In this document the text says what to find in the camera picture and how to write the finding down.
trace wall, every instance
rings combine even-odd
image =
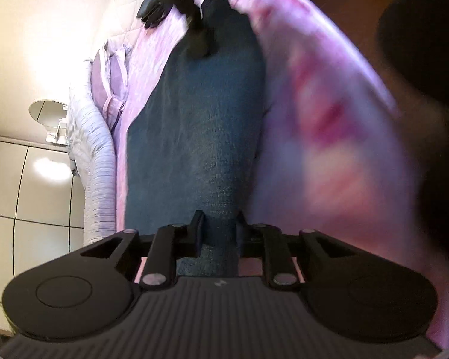
[[[68,75],[90,56],[108,0],[0,0],[0,136],[44,142],[28,106],[68,102]]]

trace round mirror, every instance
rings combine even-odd
[[[66,117],[68,105],[54,100],[40,100],[28,108],[30,116],[45,127],[58,128],[60,120]]]

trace wooden floor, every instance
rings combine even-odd
[[[400,127],[409,154],[426,163],[446,137],[443,112],[415,91],[386,63],[376,44],[376,26],[392,0],[311,0],[349,37],[393,93],[401,111]]]

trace dark blue cloth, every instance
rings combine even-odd
[[[186,275],[237,274],[236,216],[248,196],[264,108],[265,62],[249,19],[227,1],[202,7],[217,51],[194,60],[173,49],[145,108],[128,129],[126,228],[153,234],[206,220],[199,259]]]

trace garment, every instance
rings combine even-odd
[[[243,208],[264,108],[265,63],[249,19],[226,0],[205,1],[217,51],[173,49],[145,108],[128,129],[126,228],[155,233],[206,215],[204,249],[178,273],[237,274],[236,216]]]

